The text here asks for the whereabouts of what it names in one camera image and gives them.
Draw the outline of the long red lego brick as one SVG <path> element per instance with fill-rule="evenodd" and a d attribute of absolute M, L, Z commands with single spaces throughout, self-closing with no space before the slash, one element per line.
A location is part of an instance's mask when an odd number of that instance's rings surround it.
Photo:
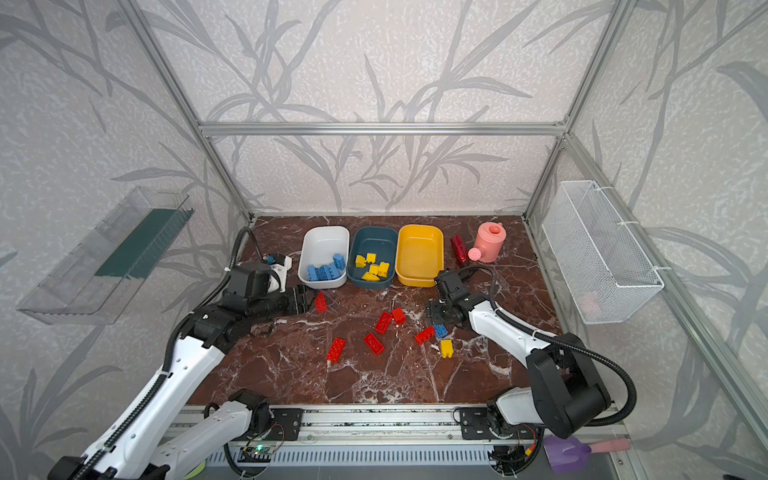
<path fill-rule="evenodd" d="M 326 360 L 333 364 L 338 363 L 342 357 L 345 346 L 345 339 L 339 337 L 334 338 L 326 356 Z"/>

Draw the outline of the small yellow lego brick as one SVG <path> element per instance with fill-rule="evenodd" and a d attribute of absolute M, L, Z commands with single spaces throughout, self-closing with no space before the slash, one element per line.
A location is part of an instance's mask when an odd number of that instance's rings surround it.
<path fill-rule="evenodd" d="M 390 264 L 387 262 L 381 262 L 377 265 L 376 275 L 378 277 L 386 278 L 389 275 Z"/>

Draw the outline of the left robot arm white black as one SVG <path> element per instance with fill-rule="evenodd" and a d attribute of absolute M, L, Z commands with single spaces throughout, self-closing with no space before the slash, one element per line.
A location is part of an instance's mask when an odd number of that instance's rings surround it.
<path fill-rule="evenodd" d="M 257 324 L 310 310 L 307 287 L 287 284 L 292 262 L 239 262 L 237 233 L 220 283 L 172 330 L 163 363 L 141 393 L 80 456 L 64 456 L 51 479 L 182 479 L 210 454 L 241 436 L 268 434 L 275 420 L 267 398 L 248 390 L 175 439 L 162 440 L 172 421 L 208 374 Z"/>

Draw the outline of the small red lego brick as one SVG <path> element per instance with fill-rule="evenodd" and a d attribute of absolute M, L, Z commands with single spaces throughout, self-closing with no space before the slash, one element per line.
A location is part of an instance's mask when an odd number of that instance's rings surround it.
<path fill-rule="evenodd" d="M 398 326 L 403 325 L 406 322 L 406 320 L 407 320 L 406 314 L 404 313 L 404 311 L 400 307 L 393 308 L 391 310 L 391 314 L 393 316 L 393 319 L 394 319 L 395 323 Z"/>

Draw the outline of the large blue lego brick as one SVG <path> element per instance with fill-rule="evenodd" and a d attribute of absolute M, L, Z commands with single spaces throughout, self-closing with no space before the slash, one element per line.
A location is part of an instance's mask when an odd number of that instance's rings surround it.
<path fill-rule="evenodd" d="M 443 326 L 443 325 L 434 325 L 433 329 L 435 331 L 435 335 L 439 339 L 443 339 L 443 338 L 445 338 L 448 335 L 448 331 L 447 331 L 446 327 Z"/>
<path fill-rule="evenodd" d="M 315 271 L 319 281 L 327 281 L 329 279 L 329 270 L 326 266 L 316 267 Z"/>

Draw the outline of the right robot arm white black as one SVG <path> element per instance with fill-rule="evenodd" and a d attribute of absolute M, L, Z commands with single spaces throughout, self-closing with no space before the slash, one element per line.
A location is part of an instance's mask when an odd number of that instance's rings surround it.
<path fill-rule="evenodd" d="M 537 426 L 567 439 L 583 427 L 617 424 L 633 413 L 638 392 L 616 362 L 585 346 L 575 334 L 534 327 L 495 300 L 496 273 L 483 266 L 442 270 L 438 296 L 427 303 L 434 325 L 453 324 L 484 336 L 518 360 L 529 385 L 489 400 L 486 422 L 496 437 L 518 426 Z"/>

